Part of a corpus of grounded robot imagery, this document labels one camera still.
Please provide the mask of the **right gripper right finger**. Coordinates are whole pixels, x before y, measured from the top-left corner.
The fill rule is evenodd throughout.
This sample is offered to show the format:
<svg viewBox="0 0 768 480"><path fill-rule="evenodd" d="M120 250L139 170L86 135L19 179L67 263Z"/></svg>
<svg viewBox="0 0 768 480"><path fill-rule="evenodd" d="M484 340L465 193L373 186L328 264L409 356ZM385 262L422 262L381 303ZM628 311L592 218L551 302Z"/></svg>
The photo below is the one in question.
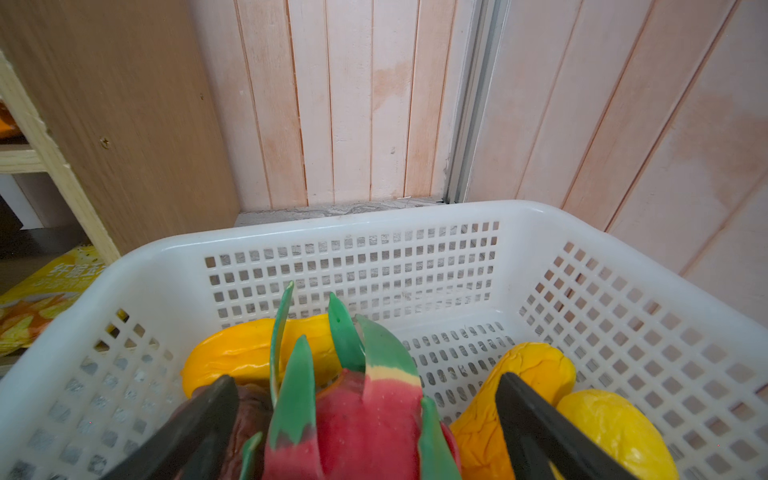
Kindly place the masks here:
<svg viewBox="0 0 768 480"><path fill-rule="evenodd" d="M517 479L633 477L518 375L500 377L495 405Z"/></svg>

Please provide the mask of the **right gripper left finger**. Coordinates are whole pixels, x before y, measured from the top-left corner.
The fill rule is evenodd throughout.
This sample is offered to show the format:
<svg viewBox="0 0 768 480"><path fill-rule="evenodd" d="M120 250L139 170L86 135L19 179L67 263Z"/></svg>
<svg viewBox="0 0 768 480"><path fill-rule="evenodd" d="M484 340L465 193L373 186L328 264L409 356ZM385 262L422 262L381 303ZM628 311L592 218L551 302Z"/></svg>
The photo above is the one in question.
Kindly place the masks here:
<svg viewBox="0 0 768 480"><path fill-rule="evenodd" d="M216 479L233 431L239 396L222 376L191 399L106 479Z"/></svg>

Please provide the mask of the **white plastic fruit basket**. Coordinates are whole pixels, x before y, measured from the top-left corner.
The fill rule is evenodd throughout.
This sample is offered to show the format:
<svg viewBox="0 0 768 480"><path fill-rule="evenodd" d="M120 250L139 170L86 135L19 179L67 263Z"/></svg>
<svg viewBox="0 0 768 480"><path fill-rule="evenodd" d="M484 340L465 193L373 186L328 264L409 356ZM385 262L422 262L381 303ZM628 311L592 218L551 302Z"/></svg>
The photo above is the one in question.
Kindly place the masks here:
<svg viewBox="0 0 768 480"><path fill-rule="evenodd" d="M445 420L499 361L546 342L578 389L655 425L684 479L767 475L767 332L556 208L492 201L169 237L110 265L1 382L1 475L97 479L184 401L223 328L324 312L330 294L410 352Z"/></svg>

